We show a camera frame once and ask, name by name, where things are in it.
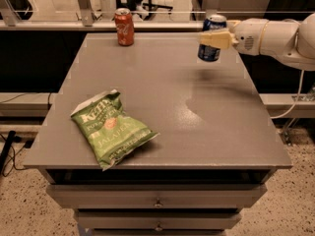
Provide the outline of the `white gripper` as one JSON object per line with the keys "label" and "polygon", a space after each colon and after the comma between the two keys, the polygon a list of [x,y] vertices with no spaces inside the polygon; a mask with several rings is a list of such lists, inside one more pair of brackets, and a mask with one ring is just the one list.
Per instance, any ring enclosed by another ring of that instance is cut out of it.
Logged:
{"label": "white gripper", "polygon": [[269,21],[265,19],[227,20],[227,29],[203,31],[199,35],[200,43],[218,49],[233,46],[241,54],[257,56],[263,30]]}

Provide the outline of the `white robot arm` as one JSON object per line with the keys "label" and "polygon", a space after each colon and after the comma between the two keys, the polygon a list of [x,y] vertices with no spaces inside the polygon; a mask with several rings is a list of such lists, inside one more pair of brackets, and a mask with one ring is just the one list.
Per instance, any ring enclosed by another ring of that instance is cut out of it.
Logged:
{"label": "white robot arm", "polygon": [[226,28],[201,32],[199,41],[219,49],[234,47],[241,54],[270,56],[288,67],[315,71],[315,14],[302,22],[230,20]]}

